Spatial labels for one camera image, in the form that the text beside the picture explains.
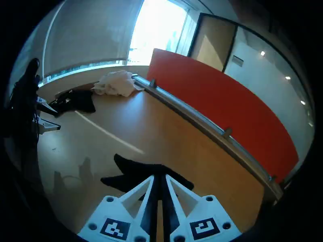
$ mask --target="window blind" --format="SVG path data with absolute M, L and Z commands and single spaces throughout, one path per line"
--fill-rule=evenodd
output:
M 44 76 L 100 61 L 126 60 L 143 0 L 66 0 L 50 29 Z

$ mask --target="black fabric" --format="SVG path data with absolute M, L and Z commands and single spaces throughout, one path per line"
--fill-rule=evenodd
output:
M 166 174 L 170 175 L 189 190 L 194 188 L 194 184 L 192 182 L 186 180 L 183 176 L 164 165 L 143 164 L 123 158 L 118 154 L 114 155 L 114 161 L 123 175 L 103 177 L 101 178 L 101 182 L 122 192 L 129 192 L 151 175 L 162 176 Z
M 95 107 L 92 101 L 93 93 L 89 90 L 70 90 L 61 94 L 49 106 L 57 111 L 56 117 L 66 111 L 79 110 L 86 113 L 94 113 Z

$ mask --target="red partition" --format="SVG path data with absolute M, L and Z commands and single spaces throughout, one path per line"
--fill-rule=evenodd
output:
M 236 139 L 281 182 L 298 161 L 287 130 L 255 94 L 197 60 L 155 49 L 147 79 L 181 99 Z

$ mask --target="crumpled white fabric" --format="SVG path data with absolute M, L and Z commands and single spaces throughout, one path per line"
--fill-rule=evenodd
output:
M 106 93 L 108 95 L 122 95 L 125 97 L 130 96 L 134 90 L 144 90 L 134 84 L 131 75 L 132 73 L 125 70 L 110 72 L 102 76 L 99 82 L 95 83 L 91 89 L 98 95 Z

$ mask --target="window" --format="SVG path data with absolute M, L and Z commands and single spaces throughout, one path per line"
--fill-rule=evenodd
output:
M 69 73 L 69 72 L 72 72 L 72 71 L 81 70 L 81 69 L 84 69 L 84 68 L 97 67 L 97 66 L 110 66 L 110 65 L 116 65 L 116 64 L 121 64 L 121 63 L 122 63 L 121 60 L 113 60 L 113 61 L 101 61 L 101 62 L 90 63 L 90 64 L 86 64 L 86 65 L 80 65 L 80 66 L 77 66 L 77 67 L 72 67 L 72 68 L 69 68 L 67 70 L 62 70 L 62 71 L 60 71 L 58 73 L 52 74 L 48 78 L 50 80 L 50 79 L 58 77 L 60 75 L 63 75 L 63 74 L 66 74 L 66 73 Z
M 176 52 L 187 9 L 168 0 L 145 0 L 134 27 L 128 63 L 149 65 L 153 49 Z

